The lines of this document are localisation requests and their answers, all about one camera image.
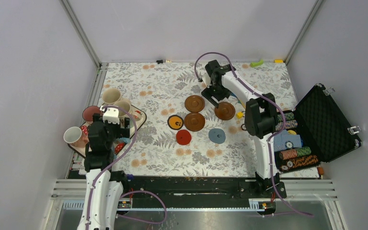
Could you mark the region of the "brown wooden coaster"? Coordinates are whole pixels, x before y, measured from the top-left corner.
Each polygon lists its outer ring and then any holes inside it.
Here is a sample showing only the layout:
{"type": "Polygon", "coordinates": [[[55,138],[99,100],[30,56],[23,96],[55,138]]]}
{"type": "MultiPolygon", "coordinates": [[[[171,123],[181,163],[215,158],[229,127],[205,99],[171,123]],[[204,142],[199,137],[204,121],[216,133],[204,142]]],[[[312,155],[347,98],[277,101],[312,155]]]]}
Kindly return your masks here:
{"type": "Polygon", "coordinates": [[[191,95],[184,102],[185,108],[189,112],[201,112],[205,108],[205,100],[198,95],[191,95]]]}
{"type": "Polygon", "coordinates": [[[218,107],[214,108],[214,113],[221,120],[230,120],[235,115],[235,107],[228,102],[220,102],[218,107]]]}
{"type": "Polygon", "coordinates": [[[186,129],[193,132],[200,131],[205,126],[205,118],[200,113],[191,112],[185,116],[184,126],[186,129]]]}

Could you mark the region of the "brown wooden coaster top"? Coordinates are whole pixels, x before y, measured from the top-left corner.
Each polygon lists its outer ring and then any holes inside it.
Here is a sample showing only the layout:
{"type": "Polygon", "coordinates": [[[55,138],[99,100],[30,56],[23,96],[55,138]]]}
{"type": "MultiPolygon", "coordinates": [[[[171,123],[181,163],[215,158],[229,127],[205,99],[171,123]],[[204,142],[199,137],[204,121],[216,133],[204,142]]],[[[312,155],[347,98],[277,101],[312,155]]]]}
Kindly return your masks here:
{"type": "Polygon", "coordinates": [[[205,100],[198,95],[191,95],[184,102],[185,108],[189,112],[201,112],[205,108],[205,100]]]}

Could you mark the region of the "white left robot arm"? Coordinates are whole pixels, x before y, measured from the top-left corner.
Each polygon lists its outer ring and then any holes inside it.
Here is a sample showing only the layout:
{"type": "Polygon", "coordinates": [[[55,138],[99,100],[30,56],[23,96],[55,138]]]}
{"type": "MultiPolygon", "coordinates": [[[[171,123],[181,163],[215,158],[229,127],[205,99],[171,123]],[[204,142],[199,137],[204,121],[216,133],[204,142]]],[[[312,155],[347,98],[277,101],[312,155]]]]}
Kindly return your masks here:
{"type": "Polygon", "coordinates": [[[129,183],[124,171],[111,171],[114,160],[114,141],[130,135],[128,127],[103,120],[95,113],[88,127],[84,167],[86,193],[83,212],[77,226],[79,230],[113,230],[119,198],[128,194],[129,183]]]}

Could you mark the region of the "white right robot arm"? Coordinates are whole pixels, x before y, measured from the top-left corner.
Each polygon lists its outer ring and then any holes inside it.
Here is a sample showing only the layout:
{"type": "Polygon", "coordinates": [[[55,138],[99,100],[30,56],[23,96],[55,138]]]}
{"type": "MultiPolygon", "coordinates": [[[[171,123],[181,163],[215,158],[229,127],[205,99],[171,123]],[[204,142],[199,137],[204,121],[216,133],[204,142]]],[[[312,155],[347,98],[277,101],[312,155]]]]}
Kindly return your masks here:
{"type": "Polygon", "coordinates": [[[283,198],[283,184],[274,163],[274,136],[278,119],[273,94],[254,91],[237,75],[231,64],[222,66],[213,60],[206,64],[205,69],[207,73],[202,81],[207,87],[201,94],[217,110],[223,108],[222,100],[231,93],[243,103],[245,129],[253,137],[257,157],[253,189],[262,197],[283,198]]]}

